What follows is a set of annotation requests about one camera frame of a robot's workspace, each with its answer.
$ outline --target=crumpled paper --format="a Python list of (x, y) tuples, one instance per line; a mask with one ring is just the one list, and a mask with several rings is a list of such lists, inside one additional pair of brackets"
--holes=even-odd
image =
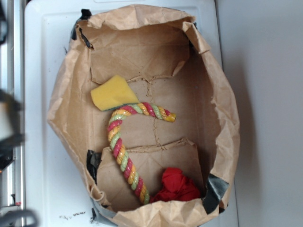
[[(111, 113), (93, 105), (90, 91), (120, 73), (141, 102), (177, 114), (175, 123), (138, 114), (128, 117), (121, 129), (125, 146), (161, 147), (187, 137), (197, 145), (204, 184), (210, 173), (229, 183), (219, 205), (227, 207), (239, 154), (238, 111), (233, 91), (194, 20), (174, 9), (131, 5), (77, 23), (77, 39), (71, 40), (58, 72), (47, 119), (100, 205), (110, 207), (111, 201), (89, 175), (86, 153), (108, 147)], [(119, 211), (110, 220), (119, 226), (198, 226), (218, 214), (219, 207), (207, 214), (201, 199), (159, 201)]]

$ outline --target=yellow sponge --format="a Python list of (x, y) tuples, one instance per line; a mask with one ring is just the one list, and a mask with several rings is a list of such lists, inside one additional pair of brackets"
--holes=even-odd
[(104, 84), (91, 90), (90, 94), (93, 103), (101, 111), (139, 102), (126, 80), (119, 75), (113, 76)]

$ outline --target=red fabric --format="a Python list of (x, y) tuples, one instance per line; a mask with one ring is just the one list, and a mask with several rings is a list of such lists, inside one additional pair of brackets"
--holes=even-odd
[(190, 201), (201, 197), (194, 181), (184, 176), (178, 168), (167, 168), (162, 176), (162, 184), (162, 190), (151, 198), (151, 202)]

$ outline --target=twisted rope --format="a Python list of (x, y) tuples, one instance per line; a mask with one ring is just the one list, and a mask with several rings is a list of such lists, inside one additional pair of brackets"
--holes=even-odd
[(145, 205), (150, 202), (150, 194), (143, 182), (143, 179), (137, 173), (135, 165), (129, 158), (128, 152), (125, 150), (125, 146), (122, 144), (120, 132), (120, 125), (122, 124), (123, 120), (127, 116), (137, 113), (150, 115), (168, 122), (174, 122), (176, 115), (154, 104), (137, 103), (125, 105), (115, 110), (109, 120), (107, 130), (110, 148), (113, 151), (113, 155), (118, 165), (120, 165), (124, 178), (130, 184), (135, 195), (139, 197), (140, 202)]

